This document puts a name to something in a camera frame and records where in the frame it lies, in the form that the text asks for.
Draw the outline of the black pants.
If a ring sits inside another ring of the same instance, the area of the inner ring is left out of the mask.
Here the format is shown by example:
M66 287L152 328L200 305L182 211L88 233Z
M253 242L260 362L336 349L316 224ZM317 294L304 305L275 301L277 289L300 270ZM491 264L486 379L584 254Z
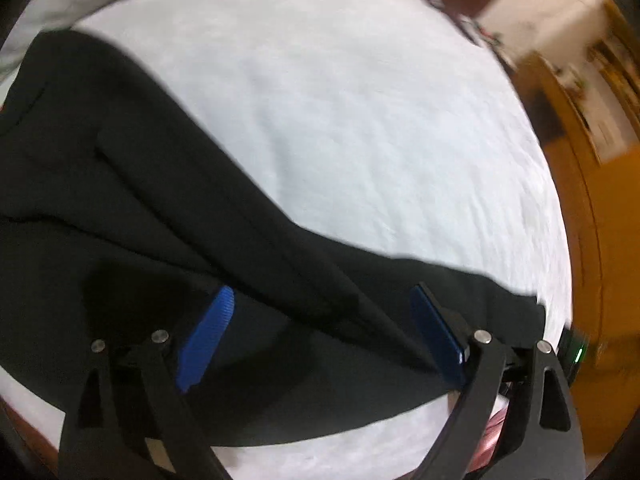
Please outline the black pants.
M306 231L141 67L80 32L27 51L1 113L1 364L67 411L97 339L177 350L234 313L186 395L215 446L332 436L446 393L410 292L514 347L544 308L489 278Z

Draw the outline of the light blue bed sheet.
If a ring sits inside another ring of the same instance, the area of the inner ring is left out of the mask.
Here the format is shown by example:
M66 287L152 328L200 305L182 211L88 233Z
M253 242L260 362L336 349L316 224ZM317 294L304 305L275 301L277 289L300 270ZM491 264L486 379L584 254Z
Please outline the light blue bed sheet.
M489 278L544 308L529 364L570 322L570 254L548 162L475 30L425 0L118 0L66 28L131 58L300 228L388 258ZM1 78L1 113L17 69ZM476 328L462 318L471 350ZM215 446L175 383L167 330L90 346L63 411L1 364L2 420L59 479L402 479L454 387L332 436Z

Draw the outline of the wooden desk with drawers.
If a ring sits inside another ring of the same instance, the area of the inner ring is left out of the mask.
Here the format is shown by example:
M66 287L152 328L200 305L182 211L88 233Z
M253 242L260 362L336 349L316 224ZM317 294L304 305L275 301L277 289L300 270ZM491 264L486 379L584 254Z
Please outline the wooden desk with drawers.
M574 402L587 455L604 455L639 407L638 29L604 0L512 80L561 203L573 325L588 341Z

